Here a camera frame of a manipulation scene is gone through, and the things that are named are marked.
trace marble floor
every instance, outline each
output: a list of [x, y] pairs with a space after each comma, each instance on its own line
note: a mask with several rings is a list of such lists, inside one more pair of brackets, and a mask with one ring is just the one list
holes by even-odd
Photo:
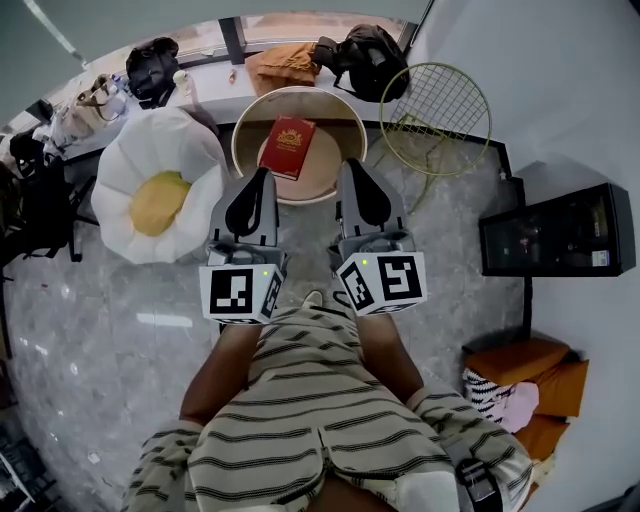
[[[368, 160], [380, 151], [376, 144]], [[95, 172], [96, 162], [74, 170]], [[424, 176], [391, 156], [379, 168], [412, 207]], [[438, 179], [409, 221], [425, 253], [430, 298], [396, 314], [396, 322], [420, 370], [456, 386], [462, 345], [522, 323], [522, 279], [480, 273], [478, 218], [490, 205], [513, 207], [510, 187], [499, 180], [490, 149], [474, 169]], [[281, 208], [280, 240], [292, 258], [280, 305], [300, 303], [313, 288], [338, 289], [325, 257], [338, 233], [334, 211], [332, 201]], [[81, 263], [64, 249], [52, 260], [19, 259], [4, 270], [14, 279], [4, 284], [10, 373], [23, 427], [68, 503], [82, 512], [115, 511], [141, 442], [177, 415], [218, 328], [200, 314], [204, 252], [135, 266], [104, 247], [97, 227], [76, 226]]]

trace black cabinet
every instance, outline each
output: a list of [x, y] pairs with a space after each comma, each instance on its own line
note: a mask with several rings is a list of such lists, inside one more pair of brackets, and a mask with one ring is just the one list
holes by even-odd
[[606, 183], [480, 219], [486, 276], [618, 276], [635, 267], [629, 194]]

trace book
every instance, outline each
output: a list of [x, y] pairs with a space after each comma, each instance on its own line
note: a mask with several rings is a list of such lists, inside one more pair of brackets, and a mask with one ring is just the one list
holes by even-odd
[[260, 159], [274, 175], [297, 180], [307, 156], [316, 123], [299, 117], [278, 116]]

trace black backpack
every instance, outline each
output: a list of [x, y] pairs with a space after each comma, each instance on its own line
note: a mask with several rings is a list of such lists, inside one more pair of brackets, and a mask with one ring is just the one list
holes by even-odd
[[[378, 25], [356, 25], [342, 43], [321, 37], [316, 44], [313, 62], [327, 66], [336, 81], [334, 87], [363, 101], [380, 102], [391, 79], [408, 66], [398, 44]], [[343, 89], [339, 82], [348, 71], [353, 91]], [[394, 80], [384, 98], [385, 103], [400, 98], [409, 85], [409, 74]]]
[[143, 109], [164, 106], [175, 88], [173, 74], [178, 71], [178, 43], [158, 37], [131, 50], [127, 59], [129, 88]]

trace beige round table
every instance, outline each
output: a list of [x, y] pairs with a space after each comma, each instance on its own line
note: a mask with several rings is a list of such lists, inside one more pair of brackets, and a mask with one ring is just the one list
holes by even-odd
[[276, 177], [278, 202], [300, 206], [333, 197], [342, 162], [366, 157], [362, 120], [342, 98], [317, 87], [285, 87], [265, 94], [244, 111], [233, 131], [231, 150], [240, 175], [256, 171], [279, 115], [308, 119], [316, 129], [298, 180]]

